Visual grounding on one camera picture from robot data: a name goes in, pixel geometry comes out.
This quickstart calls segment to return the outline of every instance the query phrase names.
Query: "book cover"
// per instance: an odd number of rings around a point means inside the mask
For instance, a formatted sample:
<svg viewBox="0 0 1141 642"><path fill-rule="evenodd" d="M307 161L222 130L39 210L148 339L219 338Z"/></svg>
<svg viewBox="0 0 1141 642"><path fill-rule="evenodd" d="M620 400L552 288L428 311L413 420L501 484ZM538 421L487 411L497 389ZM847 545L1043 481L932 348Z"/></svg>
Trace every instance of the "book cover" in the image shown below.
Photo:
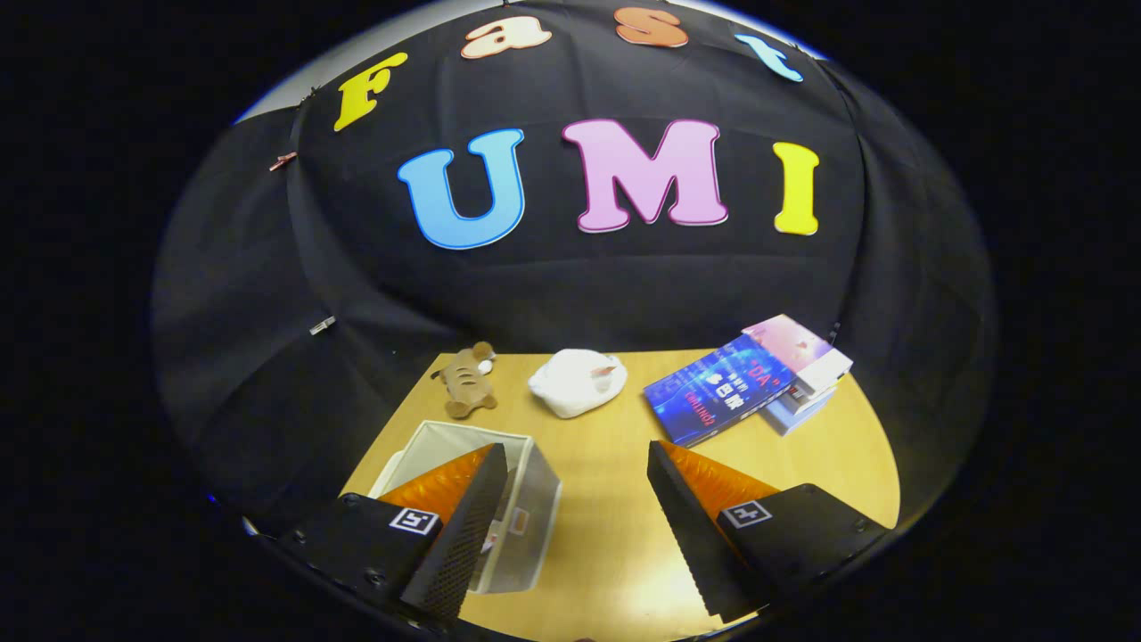
<svg viewBox="0 0 1141 642"><path fill-rule="evenodd" d="M670 441L689 448L756 413L792 382L780 360L742 335L642 392Z"/></svg>
<svg viewBox="0 0 1141 642"><path fill-rule="evenodd" d="M809 396L834 385L852 366L851 359L786 314L761 320L742 333L787 366L796 375L798 388Z"/></svg>
<svg viewBox="0 0 1141 642"><path fill-rule="evenodd" d="M818 403L808 407L808 409L799 415L790 413L788 409L780 404L770 404L764 408L761 408L761 417L764 418L764 421L768 422L769 425L780 434L780 437L785 437L796 430L796 428L807 422L810 417L819 413L822 408L827 406L828 398L831 397L832 396L826 396L822 398Z"/></svg>

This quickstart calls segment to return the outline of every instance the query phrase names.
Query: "blue letter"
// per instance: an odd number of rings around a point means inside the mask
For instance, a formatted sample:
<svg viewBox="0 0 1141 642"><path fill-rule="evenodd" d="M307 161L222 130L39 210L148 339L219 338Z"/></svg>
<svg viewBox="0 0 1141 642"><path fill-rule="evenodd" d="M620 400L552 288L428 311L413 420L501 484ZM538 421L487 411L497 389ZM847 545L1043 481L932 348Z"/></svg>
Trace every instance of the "blue letter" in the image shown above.
<svg viewBox="0 0 1141 642"><path fill-rule="evenodd" d="M745 35L743 33L737 34L737 40L741 40L745 44L753 48L753 52L756 57L761 59L770 70L776 72L778 75L783 75L793 82L800 82L804 80L804 76L796 73L794 70L788 68L784 64L785 55L780 51L769 47L763 40L756 38L755 35Z"/></svg>
<svg viewBox="0 0 1141 642"><path fill-rule="evenodd" d="M412 210L424 237L448 250L467 250L493 243L508 235L523 218L523 181L515 147L523 140L520 129L499 129L477 136L468 151L484 157L492 187L492 209L478 218L455 211L447 184L451 149L435 149L410 160L396 171L408 186Z"/></svg>

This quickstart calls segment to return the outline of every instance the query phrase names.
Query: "letter m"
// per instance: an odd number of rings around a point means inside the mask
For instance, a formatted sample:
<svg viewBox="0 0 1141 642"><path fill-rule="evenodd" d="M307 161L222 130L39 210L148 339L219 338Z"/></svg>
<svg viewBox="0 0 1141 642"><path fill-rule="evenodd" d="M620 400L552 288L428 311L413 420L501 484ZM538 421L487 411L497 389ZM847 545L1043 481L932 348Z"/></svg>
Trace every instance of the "letter m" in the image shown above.
<svg viewBox="0 0 1141 642"><path fill-rule="evenodd" d="M713 143L717 125L699 120L675 120L665 128L654 157L614 120L581 120L568 124L563 137L578 145L586 178L586 211L578 217L583 231L613 231L630 222L618 206L617 186L646 222L657 220L670 185L677 181L677 202L670 220L679 225L717 225L729 214L717 185Z"/></svg>

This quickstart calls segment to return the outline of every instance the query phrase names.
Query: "wooden table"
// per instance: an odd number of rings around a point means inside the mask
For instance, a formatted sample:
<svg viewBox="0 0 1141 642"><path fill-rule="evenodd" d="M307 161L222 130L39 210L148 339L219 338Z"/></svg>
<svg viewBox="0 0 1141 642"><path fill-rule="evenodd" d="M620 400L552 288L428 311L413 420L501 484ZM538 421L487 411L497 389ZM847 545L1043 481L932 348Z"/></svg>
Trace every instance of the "wooden table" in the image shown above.
<svg viewBox="0 0 1141 642"><path fill-rule="evenodd" d="M468 593L460 617L540 641L662 641L729 626L705 612L689 569L646 478L650 440L665 439L642 389L709 350L616 353L630 373L609 404L559 420L527 389L548 355L500 355L487 376L499 407L467 420L444 413L448 396L429 374L389 420L342 493L367 495L381 470L423 421L527 434L563 480L547 560L535 588ZM853 377L816 417L780 438L754 415L694 452L776 488L812 482L884 527L899 514L899 477L888 438Z"/></svg>

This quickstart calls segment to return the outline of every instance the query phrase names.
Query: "white bin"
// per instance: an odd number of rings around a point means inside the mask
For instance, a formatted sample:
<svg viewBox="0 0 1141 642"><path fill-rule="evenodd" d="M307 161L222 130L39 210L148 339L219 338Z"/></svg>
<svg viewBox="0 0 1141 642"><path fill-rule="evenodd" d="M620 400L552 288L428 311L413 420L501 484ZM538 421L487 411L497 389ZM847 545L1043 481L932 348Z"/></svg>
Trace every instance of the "white bin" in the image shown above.
<svg viewBox="0 0 1141 642"><path fill-rule="evenodd" d="M488 530L495 544L479 555L468 585L472 593L527 591L539 580L555 529L563 482L547 464L533 438L423 422L404 450L388 461L369 493L369 497L380 497L436 466L495 442L503 445L507 455L508 487Z"/></svg>

